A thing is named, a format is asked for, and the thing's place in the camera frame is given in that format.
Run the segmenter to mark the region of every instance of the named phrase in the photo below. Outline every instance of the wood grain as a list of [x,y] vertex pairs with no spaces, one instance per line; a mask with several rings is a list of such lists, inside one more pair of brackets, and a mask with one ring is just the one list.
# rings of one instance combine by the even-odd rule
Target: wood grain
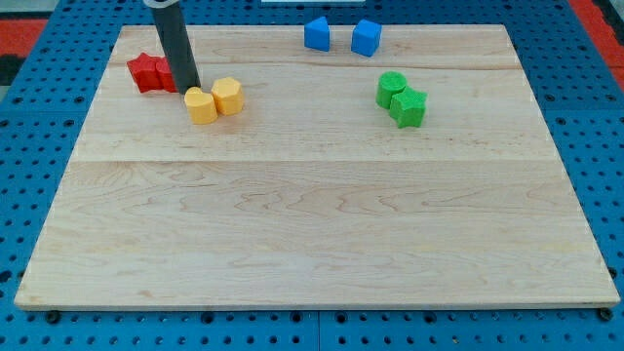
[[[28,265],[34,310],[488,309],[619,301],[507,33],[385,26],[373,58],[298,27],[190,27],[246,107],[193,126],[136,92],[124,27]],[[429,93],[420,129],[377,77]]]

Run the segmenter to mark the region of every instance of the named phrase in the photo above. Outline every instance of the blue cube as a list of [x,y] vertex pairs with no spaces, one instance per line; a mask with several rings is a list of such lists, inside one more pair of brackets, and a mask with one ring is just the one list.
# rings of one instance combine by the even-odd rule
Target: blue cube
[[303,45],[325,52],[330,50],[330,26],[326,17],[314,19],[303,26]]
[[351,51],[370,58],[379,47],[380,39],[381,24],[362,19],[353,29]]

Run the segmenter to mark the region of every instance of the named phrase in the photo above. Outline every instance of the toy block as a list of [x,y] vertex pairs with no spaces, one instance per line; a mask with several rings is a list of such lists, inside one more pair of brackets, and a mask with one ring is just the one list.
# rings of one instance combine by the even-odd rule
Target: toy block
[[325,52],[330,50],[330,26],[325,16],[303,26],[303,45],[306,48]]
[[241,83],[232,77],[217,79],[211,90],[216,110],[226,116],[241,112],[245,96]]
[[189,88],[184,94],[184,103],[193,124],[210,124],[216,121],[215,100],[200,88]]
[[163,89],[169,93],[177,93],[176,82],[174,82],[174,75],[169,68],[169,62],[167,58],[159,58],[156,62],[156,72],[158,72],[158,78],[163,86]]
[[360,20],[353,29],[351,36],[351,51],[371,57],[379,47],[381,40],[381,24],[366,19]]
[[133,75],[138,91],[145,93],[150,90],[161,90],[163,85],[156,72],[156,62],[159,58],[141,53],[137,58],[126,62],[130,73]]
[[390,108],[392,96],[403,91],[408,85],[406,77],[394,71],[387,71],[379,77],[375,101],[385,109]]
[[420,127],[426,112],[427,93],[406,87],[401,93],[392,96],[390,117],[397,121],[397,127]]

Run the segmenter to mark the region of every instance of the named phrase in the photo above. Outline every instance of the blue pegboard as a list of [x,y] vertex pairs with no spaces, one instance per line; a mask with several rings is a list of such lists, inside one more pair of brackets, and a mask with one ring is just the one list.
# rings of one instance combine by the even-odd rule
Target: blue pegboard
[[[624,97],[566,1],[182,0],[189,24],[504,23],[623,292]],[[0,105],[0,349],[624,349],[624,310],[23,312],[20,277],[119,30],[140,0],[61,0]]]

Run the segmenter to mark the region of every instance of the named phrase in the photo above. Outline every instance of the green block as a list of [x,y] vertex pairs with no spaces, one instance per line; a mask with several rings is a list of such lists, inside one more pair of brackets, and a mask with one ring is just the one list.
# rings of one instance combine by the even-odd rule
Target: green block
[[397,127],[420,127],[427,107],[427,93],[406,87],[401,93],[392,96],[390,117],[397,121]]
[[406,77],[394,71],[387,71],[379,77],[377,84],[377,104],[385,109],[390,108],[392,96],[400,93],[408,85]]

